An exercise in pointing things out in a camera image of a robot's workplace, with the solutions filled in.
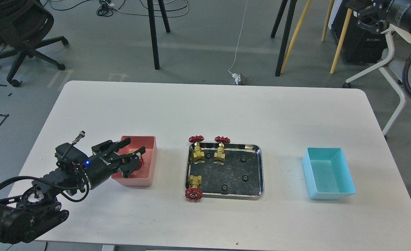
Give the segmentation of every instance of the white power cable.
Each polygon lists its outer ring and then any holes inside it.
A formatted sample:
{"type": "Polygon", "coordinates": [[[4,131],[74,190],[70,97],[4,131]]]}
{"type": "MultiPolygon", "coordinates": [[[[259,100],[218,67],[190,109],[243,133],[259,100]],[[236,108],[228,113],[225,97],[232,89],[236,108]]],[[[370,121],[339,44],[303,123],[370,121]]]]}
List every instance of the white power cable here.
{"type": "Polygon", "coordinates": [[[236,73],[231,73],[230,70],[232,70],[233,66],[235,65],[236,62],[236,53],[238,52],[238,45],[239,45],[239,39],[241,38],[241,33],[242,33],[242,27],[244,26],[244,17],[245,17],[245,10],[247,10],[247,4],[249,3],[249,0],[247,0],[247,2],[245,2],[245,8],[244,8],[244,14],[242,16],[242,24],[241,24],[241,30],[239,32],[239,37],[238,37],[238,43],[236,44],[236,51],[235,51],[235,59],[234,59],[234,63],[232,64],[232,67],[230,67],[227,71],[232,74],[232,77],[240,77],[238,74],[236,73]]]}

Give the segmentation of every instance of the brass fitting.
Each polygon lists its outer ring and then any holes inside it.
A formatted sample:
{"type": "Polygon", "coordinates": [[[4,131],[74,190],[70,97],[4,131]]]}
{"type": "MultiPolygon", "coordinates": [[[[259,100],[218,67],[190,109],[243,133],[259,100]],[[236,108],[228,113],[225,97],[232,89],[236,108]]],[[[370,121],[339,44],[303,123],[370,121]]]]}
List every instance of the brass fitting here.
{"type": "Polygon", "coordinates": [[[224,164],[224,161],[226,160],[226,155],[224,153],[224,144],[219,143],[218,149],[215,152],[215,160],[220,162],[221,164],[224,164]]]}
{"type": "Polygon", "coordinates": [[[195,148],[193,149],[193,159],[195,162],[205,161],[205,154],[204,154],[204,151],[202,151],[201,147],[199,146],[199,142],[195,143],[195,148]]]}
{"type": "Polygon", "coordinates": [[[202,184],[202,176],[193,176],[190,175],[190,180],[188,181],[192,188],[199,188],[202,184]]]}

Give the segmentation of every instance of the tabletop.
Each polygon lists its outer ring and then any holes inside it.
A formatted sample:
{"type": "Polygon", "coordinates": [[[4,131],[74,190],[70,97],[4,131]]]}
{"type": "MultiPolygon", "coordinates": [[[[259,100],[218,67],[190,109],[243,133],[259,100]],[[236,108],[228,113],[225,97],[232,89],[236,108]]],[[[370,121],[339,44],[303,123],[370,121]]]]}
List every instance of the tabletop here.
{"type": "MultiPolygon", "coordinates": [[[[70,81],[20,175],[56,168],[54,148],[153,135],[151,187],[109,179],[38,240],[239,250],[411,250],[411,200],[364,92],[357,89],[70,81]],[[262,150],[257,200],[184,196],[188,138],[229,137],[262,150]],[[311,200],[307,147],[341,147],[357,194],[311,200]]],[[[18,182],[10,196],[30,187],[18,182]]]]}

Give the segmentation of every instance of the pink plastic container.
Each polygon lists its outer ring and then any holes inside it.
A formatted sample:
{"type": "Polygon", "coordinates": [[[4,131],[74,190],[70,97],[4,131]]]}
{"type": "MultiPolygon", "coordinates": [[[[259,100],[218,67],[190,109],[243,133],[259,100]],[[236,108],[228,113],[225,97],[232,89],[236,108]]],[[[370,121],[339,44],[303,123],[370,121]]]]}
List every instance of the pink plastic container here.
{"type": "Polygon", "coordinates": [[[135,150],[145,147],[143,157],[143,165],[139,170],[132,173],[129,178],[123,178],[120,173],[111,175],[113,180],[117,181],[123,186],[142,186],[149,187],[153,184],[154,165],[156,164],[156,137],[154,136],[122,136],[120,140],[127,137],[131,138],[131,144],[123,147],[117,153],[128,154],[135,150]]]}

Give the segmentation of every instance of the gate valve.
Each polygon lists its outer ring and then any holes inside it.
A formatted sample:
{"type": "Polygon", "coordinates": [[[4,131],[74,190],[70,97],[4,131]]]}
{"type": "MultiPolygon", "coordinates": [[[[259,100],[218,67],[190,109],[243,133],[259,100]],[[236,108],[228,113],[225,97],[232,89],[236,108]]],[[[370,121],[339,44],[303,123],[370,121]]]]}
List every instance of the gate valve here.
{"type": "Polygon", "coordinates": [[[202,184],[202,176],[190,175],[188,183],[190,184],[190,187],[185,190],[185,197],[189,200],[200,200],[202,198],[202,191],[199,189],[199,187],[202,184]]]}
{"type": "Polygon", "coordinates": [[[195,148],[193,149],[193,159],[194,159],[195,163],[205,162],[204,151],[202,151],[202,148],[199,145],[199,142],[201,142],[203,140],[204,140],[204,137],[202,137],[202,135],[191,136],[188,139],[189,142],[195,144],[195,148]]]}
{"type": "Polygon", "coordinates": [[[230,143],[230,139],[227,137],[216,137],[216,142],[219,142],[218,149],[216,149],[214,159],[219,164],[224,164],[226,160],[226,154],[224,153],[224,143],[230,143]]]}

